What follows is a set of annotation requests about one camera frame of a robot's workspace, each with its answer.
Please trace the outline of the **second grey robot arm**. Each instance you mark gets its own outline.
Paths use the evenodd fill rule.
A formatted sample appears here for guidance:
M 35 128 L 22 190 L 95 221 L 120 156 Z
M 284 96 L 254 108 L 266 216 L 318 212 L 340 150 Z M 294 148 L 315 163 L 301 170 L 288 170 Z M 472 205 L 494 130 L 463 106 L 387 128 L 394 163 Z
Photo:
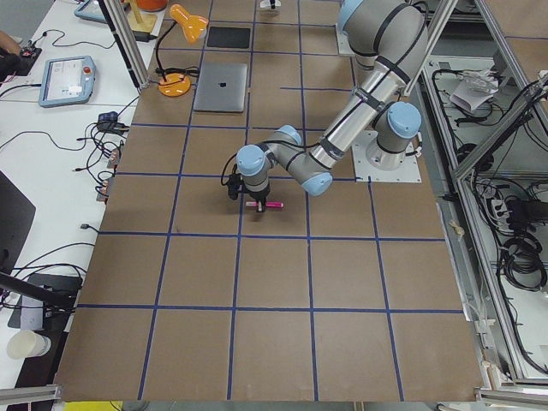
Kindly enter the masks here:
M 356 56 L 379 57 L 411 77 L 426 54 L 425 17 L 403 1 L 345 1 L 338 26 Z

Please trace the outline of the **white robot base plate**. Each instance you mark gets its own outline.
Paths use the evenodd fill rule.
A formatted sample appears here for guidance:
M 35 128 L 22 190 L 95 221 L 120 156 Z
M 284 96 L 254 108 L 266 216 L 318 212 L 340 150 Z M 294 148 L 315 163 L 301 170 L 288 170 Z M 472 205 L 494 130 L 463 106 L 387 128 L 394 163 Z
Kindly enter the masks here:
M 409 140 L 405 152 L 392 154 L 378 146 L 378 133 L 364 130 L 351 146 L 355 180 L 358 182 L 422 183 L 419 147 Z

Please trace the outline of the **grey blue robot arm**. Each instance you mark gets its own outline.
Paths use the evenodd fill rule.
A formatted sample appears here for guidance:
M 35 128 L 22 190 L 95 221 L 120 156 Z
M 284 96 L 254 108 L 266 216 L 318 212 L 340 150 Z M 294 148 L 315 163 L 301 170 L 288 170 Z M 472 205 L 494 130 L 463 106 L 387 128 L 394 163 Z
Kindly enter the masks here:
M 267 208 L 271 191 L 269 170 L 284 168 L 312 196 L 319 196 L 331 185 L 331 169 L 367 126 L 377 132 L 372 143 L 373 166 L 393 170 L 406 156 L 411 139 L 422 123 L 419 110 L 410 103 L 390 102 L 371 108 L 362 102 L 350 104 L 334 121 L 318 143 L 305 146 L 301 135 L 290 125 L 277 129 L 258 144 L 245 145 L 235 155 L 235 166 L 227 182 L 228 196 L 237 200 L 247 194 L 255 200 L 257 212 Z

